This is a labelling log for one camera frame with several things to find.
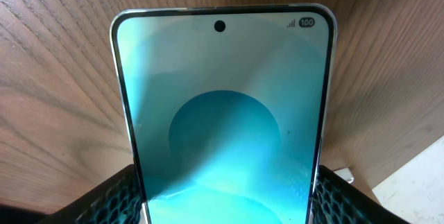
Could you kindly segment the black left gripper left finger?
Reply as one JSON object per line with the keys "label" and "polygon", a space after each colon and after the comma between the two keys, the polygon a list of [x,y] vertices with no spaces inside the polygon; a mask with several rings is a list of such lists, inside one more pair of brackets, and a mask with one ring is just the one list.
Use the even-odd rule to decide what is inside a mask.
{"label": "black left gripper left finger", "polygon": [[141,210],[136,168],[130,164],[38,224],[138,224]]}

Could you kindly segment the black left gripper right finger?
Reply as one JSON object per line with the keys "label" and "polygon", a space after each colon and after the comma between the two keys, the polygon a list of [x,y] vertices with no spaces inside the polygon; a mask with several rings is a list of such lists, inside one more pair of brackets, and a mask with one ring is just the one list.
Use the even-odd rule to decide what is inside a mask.
{"label": "black left gripper right finger", "polygon": [[321,165],[311,200],[312,224],[407,224]]}

